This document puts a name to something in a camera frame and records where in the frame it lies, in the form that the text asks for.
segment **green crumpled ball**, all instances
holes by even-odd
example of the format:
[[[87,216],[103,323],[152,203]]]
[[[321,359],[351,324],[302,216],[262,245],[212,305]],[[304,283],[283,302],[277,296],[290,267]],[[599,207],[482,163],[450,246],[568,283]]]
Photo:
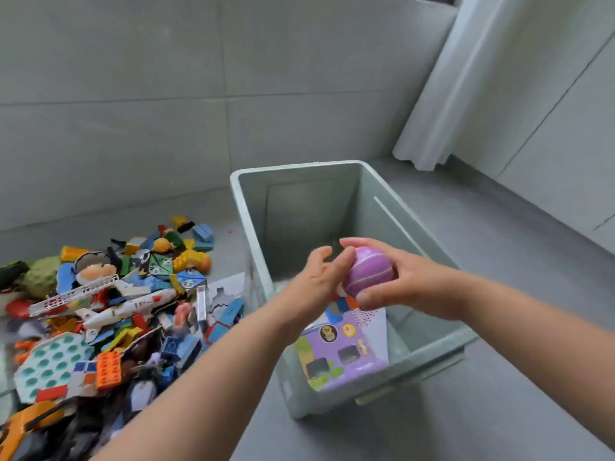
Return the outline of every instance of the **green crumpled ball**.
[[[55,288],[58,267],[62,264],[60,256],[45,257],[30,264],[21,285],[37,299],[45,299]]]

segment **toy pile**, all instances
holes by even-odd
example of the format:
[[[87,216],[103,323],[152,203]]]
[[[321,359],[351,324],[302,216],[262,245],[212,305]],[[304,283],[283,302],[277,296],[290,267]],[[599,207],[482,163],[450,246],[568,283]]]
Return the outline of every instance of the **toy pile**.
[[[210,299],[211,228],[172,224],[0,268],[20,402],[0,461],[94,455],[241,319],[244,302],[224,280]]]

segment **striped purple ball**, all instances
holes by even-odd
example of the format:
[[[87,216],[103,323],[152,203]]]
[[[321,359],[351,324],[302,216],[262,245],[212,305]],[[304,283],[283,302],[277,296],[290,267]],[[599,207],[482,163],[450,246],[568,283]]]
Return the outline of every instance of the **striped purple ball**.
[[[389,258],[373,247],[358,247],[357,258],[342,287],[346,294],[357,297],[366,287],[379,285],[395,277]]]

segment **toy airplane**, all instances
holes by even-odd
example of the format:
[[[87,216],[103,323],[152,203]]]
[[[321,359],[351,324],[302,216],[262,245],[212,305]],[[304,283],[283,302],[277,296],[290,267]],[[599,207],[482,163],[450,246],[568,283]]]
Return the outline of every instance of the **toy airplane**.
[[[75,313],[84,320],[83,326],[87,328],[86,343],[91,343],[105,325],[112,325],[138,313],[148,313],[155,307],[173,301],[175,296],[177,296],[177,293],[173,288],[161,289],[155,293],[115,305],[102,312],[79,309]]]

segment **floor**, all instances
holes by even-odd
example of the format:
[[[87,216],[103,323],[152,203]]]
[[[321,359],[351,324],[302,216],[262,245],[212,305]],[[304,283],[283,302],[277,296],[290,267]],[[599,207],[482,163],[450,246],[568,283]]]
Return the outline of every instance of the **floor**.
[[[371,162],[458,264],[615,329],[615,257],[518,196],[451,159],[432,173]],[[213,279],[245,268],[241,225],[227,190],[0,233],[0,263],[104,247],[147,234],[174,214],[211,224]],[[614,454],[485,342],[411,390],[301,422],[272,380],[233,456],[240,460],[607,460]]]

